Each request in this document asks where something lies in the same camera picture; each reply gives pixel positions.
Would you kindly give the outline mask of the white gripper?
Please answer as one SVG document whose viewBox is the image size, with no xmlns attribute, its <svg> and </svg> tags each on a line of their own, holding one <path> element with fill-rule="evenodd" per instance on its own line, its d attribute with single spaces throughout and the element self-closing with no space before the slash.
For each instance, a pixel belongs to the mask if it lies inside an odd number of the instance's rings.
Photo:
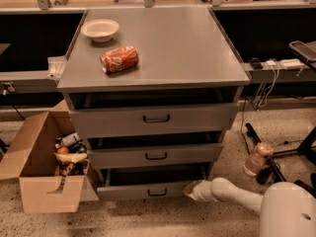
<svg viewBox="0 0 316 237">
<path fill-rule="evenodd" d="M 183 194 L 197 201 L 212 201 L 214 196 L 211 192 L 211 181 L 200 180 L 187 184 L 183 189 Z"/>
</svg>

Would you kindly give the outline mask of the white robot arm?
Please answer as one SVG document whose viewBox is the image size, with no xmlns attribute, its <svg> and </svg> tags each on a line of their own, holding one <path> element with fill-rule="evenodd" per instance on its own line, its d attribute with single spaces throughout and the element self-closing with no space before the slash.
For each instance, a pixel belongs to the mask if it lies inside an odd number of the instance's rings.
<svg viewBox="0 0 316 237">
<path fill-rule="evenodd" d="M 259 237 L 316 237 L 316 198 L 294 183 L 271 185 L 263 195 L 224 178 L 199 180 L 183 189 L 196 201 L 234 201 L 260 218 Z"/>
</svg>

